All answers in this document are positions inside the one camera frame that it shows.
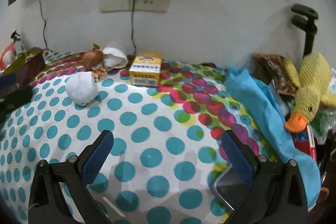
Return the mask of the blue cloth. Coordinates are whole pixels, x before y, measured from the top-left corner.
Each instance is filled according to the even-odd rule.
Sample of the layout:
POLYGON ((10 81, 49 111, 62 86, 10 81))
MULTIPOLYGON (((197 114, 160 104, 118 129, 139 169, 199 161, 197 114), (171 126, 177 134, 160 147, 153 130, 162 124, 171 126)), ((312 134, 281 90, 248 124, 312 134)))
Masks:
POLYGON ((236 67, 225 74, 227 93, 241 102, 254 118, 260 132, 276 151, 282 162, 298 163, 305 187, 307 205, 312 209, 321 189, 321 177, 313 158, 294 146, 290 132, 284 129, 285 118, 268 86, 254 78, 248 69, 236 67))

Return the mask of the brown haired figurine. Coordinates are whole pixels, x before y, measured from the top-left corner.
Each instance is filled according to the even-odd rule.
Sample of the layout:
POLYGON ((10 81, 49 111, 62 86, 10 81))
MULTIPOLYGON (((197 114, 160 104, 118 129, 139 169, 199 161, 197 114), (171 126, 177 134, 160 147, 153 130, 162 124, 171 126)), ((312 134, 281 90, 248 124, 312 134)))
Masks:
POLYGON ((97 83, 101 76, 107 75, 103 66, 103 52, 97 44, 93 44, 92 49, 84 53, 82 65, 86 72, 92 72, 94 81, 97 83))

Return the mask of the polka dot tablecloth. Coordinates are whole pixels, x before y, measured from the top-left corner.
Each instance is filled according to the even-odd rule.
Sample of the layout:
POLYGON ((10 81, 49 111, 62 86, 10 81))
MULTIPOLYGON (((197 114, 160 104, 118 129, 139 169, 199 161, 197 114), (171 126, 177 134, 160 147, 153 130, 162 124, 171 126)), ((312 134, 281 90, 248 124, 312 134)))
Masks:
POLYGON ((210 185, 228 167, 225 130, 277 160, 248 110, 227 94, 223 71, 165 60, 159 86, 147 88, 131 85, 127 68, 115 69, 80 106, 66 82, 83 71, 81 58, 45 52, 32 101, 1 125, 1 197, 19 222, 28 220, 37 163, 78 155, 104 130, 114 145, 88 189, 115 223, 223 223, 228 210, 210 185))

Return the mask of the yellow plush duck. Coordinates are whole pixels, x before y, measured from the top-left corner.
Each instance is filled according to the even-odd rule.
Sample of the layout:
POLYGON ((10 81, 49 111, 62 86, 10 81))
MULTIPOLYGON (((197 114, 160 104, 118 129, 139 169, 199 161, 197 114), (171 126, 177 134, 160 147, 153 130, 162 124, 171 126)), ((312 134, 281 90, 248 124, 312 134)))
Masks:
POLYGON ((335 94, 329 91, 331 69, 321 53, 306 55, 297 70, 291 60, 284 61, 291 83, 297 87, 290 117, 284 128, 299 133, 315 118, 321 104, 335 107, 335 94))

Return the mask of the brown snack packet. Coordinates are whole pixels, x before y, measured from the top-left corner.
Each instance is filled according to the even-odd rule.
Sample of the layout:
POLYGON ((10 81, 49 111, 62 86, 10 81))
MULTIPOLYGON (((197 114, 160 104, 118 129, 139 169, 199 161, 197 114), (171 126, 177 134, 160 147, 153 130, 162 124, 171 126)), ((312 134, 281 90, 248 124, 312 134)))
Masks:
POLYGON ((274 82, 278 94, 294 97, 297 88, 291 83, 285 67, 285 58, 281 55, 255 53, 255 69, 253 75, 265 84, 274 82))

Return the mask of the black clamp mount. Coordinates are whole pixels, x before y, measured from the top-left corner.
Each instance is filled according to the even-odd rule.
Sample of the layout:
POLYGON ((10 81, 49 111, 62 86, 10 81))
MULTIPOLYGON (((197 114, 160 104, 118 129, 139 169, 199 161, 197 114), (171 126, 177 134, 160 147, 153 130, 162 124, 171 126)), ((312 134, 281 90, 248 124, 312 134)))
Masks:
POLYGON ((300 4, 294 4, 290 10, 294 13, 291 23, 305 32, 305 45, 303 49, 303 57, 305 57, 313 51, 314 38, 317 33, 315 21, 319 19, 319 15, 314 9, 300 4))

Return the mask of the black spray bottle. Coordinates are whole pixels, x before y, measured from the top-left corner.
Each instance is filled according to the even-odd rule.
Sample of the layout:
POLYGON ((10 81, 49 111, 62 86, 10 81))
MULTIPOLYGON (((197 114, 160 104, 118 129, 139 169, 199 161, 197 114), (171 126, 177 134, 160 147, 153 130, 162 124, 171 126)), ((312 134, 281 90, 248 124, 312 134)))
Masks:
POLYGON ((20 37, 21 35, 18 34, 17 31, 14 31, 11 34, 11 39, 13 40, 12 44, 13 44, 14 53, 17 57, 19 57, 20 55, 26 52, 25 46, 20 37))

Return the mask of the gold metal tin box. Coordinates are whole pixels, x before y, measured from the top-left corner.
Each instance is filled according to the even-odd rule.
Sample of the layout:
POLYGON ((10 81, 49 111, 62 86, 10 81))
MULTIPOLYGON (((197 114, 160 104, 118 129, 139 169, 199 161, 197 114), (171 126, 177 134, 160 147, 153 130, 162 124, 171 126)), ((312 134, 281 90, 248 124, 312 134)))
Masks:
POLYGON ((20 55, 2 74, 15 73, 19 87, 28 85, 46 67, 43 51, 32 48, 20 55))

